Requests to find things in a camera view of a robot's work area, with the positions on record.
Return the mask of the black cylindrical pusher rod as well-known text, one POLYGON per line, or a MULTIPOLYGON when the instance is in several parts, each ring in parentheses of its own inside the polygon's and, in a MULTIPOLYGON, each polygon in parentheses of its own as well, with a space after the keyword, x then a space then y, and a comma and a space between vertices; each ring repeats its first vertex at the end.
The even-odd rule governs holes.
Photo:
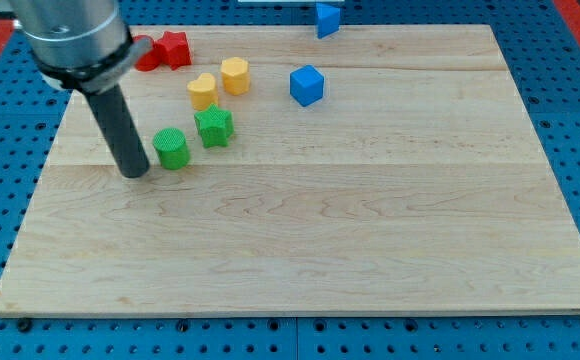
POLYGON ((120 86, 85 98, 121 175, 146 174, 150 163, 120 86))

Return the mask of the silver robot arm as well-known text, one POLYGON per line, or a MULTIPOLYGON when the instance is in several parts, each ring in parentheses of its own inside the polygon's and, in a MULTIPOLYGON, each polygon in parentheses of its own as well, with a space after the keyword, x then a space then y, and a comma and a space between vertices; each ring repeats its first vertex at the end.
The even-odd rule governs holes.
POLYGON ((44 80, 81 93, 122 176, 150 168, 120 79, 152 45, 135 40, 115 0, 10 0, 44 80))

